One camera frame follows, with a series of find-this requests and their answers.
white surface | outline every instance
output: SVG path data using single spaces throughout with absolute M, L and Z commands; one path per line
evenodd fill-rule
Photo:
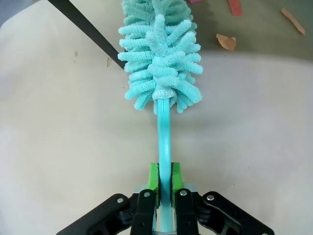
M 84 2 L 74 3 L 118 48 L 120 2 Z M 173 160 L 184 180 L 200 193 L 218 191 L 277 235 L 310 234 L 311 62 L 202 55 L 203 101 L 182 115 L 172 110 Z M 1 235 L 54 235 L 147 182 L 157 118 L 151 105 L 139 112 L 124 99 L 127 75 L 106 63 L 44 0 L 0 29 Z

green gripper pad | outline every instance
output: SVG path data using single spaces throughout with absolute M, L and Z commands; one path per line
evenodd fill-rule
M 180 163 L 172 163 L 172 207 L 175 208 L 175 193 L 183 188 Z
M 153 192 L 156 193 L 156 208 L 160 206 L 159 188 L 160 178 L 158 174 L 158 163 L 151 163 L 147 189 L 151 189 Z

silver bolt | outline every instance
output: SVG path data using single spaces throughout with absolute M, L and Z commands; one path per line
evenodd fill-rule
M 208 195 L 208 196 L 206 197 L 206 199 L 207 199 L 208 201 L 213 201 L 213 200 L 214 200 L 214 196 L 213 196 L 213 195 Z
M 187 195 L 187 191 L 186 191 L 186 190 L 180 191 L 180 195 L 181 195 L 181 196 L 186 196 L 186 195 Z

turquoise microfiber duster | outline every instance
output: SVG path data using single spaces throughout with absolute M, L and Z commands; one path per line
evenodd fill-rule
M 130 89 L 126 99 L 137 97 L 134 107 L 143 110 L 154 101 L 157 114 L 159 98 L 169 98 L 170 106 L 177 103 L 177 112 L 201 100 L 201 93 L 193 84 L 191 73 L 201 74 L 201 57 L 197 52 L 196 24 L 191 23 L 190 8 L 184 0 L 124 0 L 122 3 L 125 35 L 120 45 L 126 52 L 118 55 L 128 61 L 125 71 Z

red paper piece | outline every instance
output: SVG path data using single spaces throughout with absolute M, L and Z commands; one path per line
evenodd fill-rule
M 242 15 L 239 0 L 228 0 L 228 3 L 230 6 L 231 14 L 233 16 L 241 16 Z

